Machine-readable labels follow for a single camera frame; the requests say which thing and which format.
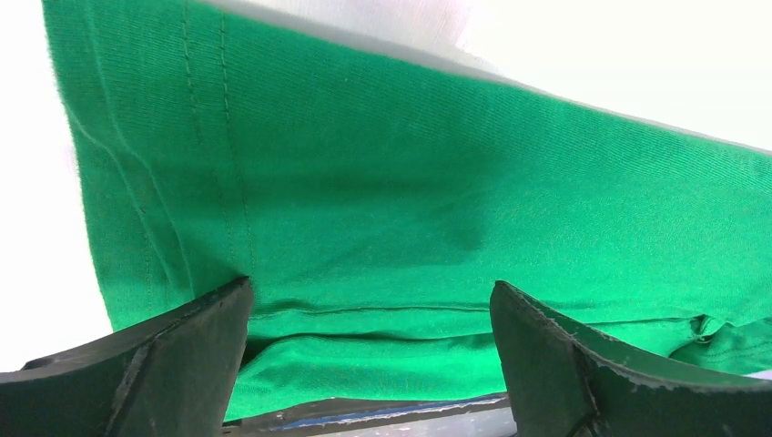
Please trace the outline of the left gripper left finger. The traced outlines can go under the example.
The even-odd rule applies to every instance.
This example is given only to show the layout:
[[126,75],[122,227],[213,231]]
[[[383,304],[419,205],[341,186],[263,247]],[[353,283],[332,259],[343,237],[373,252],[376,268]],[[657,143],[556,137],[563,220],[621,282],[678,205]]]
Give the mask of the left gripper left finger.
[[218,436],[253,290],[195,300],[1,376],[4,436]]

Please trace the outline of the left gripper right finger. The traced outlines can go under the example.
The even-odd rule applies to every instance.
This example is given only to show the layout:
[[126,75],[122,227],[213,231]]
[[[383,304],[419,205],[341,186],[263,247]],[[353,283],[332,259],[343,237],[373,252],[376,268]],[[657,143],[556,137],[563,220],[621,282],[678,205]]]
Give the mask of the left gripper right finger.
[[522,436],[768,436],[769,381],[641,350],[505,281],[493,337]]

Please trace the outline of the green t shirt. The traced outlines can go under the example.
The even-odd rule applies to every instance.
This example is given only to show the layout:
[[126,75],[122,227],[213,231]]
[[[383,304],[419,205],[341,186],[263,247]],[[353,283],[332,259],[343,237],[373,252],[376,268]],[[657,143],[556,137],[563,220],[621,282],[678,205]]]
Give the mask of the green t shirt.
[[256,291],[227,415],[504,390],[512,283],[697,366],[771,366],[771,158],[197,1],[46,1],[121,330]]

